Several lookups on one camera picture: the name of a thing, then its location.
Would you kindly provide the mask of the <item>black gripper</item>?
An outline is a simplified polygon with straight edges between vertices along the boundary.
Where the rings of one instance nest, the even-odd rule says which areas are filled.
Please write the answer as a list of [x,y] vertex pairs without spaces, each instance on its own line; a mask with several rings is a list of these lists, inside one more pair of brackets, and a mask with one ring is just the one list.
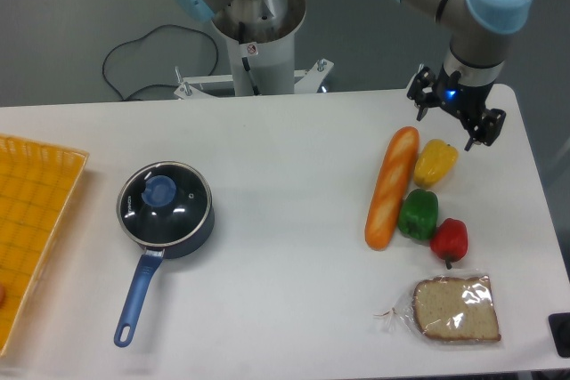
[[448,73],[442,66],[436,80],[432,69],[420,66],[406,94],[418,110],[416,120],[421,121],[429,109],[440,108],[464,125],[469,135],[465,151],[474,145],[491,146],[500,136],[506,119],[504,110],[486,107],[494,82],[469,86],[460,84],[460,77],[458,70]]

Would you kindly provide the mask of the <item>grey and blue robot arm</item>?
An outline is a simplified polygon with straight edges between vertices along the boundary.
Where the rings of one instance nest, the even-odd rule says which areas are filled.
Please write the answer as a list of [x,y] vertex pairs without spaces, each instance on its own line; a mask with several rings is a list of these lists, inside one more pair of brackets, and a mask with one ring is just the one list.
[[[295,34],[305,0],[175,0],[194,20],[209,22],[226,42],[233,88],[239,96],[309,90],[295,78]],[[420,68],[407,96],[420,114],[439,108],[456,117],[468,144],[493,144],[506,115],[486,99],[501,73],[514,35],[533,0],[395,0],[447,27],[452,38],[442,67]]]

